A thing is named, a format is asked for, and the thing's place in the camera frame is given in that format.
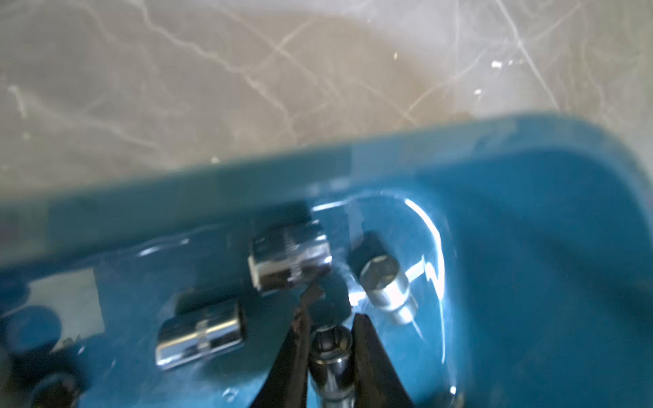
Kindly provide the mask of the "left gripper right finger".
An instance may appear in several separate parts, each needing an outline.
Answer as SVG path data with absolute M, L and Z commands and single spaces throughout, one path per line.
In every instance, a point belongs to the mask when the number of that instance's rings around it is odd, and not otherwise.
M 414 407 L 371 319 L 356 314 L 352 326 L 355 407 Z

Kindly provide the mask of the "teal plastic storage box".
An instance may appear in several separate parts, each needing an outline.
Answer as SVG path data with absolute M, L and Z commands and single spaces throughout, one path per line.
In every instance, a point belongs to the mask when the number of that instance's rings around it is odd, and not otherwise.
M 312 220 L 332 271 L 260 294 L 252 239 Z M 411 324 L 359 282 L 381 255 Z M 156 366 L 165 321 L 229 300 L 243 346 Z M 311 333 L 366 314 L 414 407 L 649 407 L 651 182 L 604 129 L 526 115 L 1 201 L 4 407 L 249 407 L 302 304 Z

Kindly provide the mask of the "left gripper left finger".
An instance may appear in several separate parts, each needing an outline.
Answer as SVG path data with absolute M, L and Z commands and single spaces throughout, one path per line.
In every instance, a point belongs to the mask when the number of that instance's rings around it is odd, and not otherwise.
M 306 407 L 310 350 L 311 318 L 302 304 L 295 309 L 270 373 L 249 407 Z

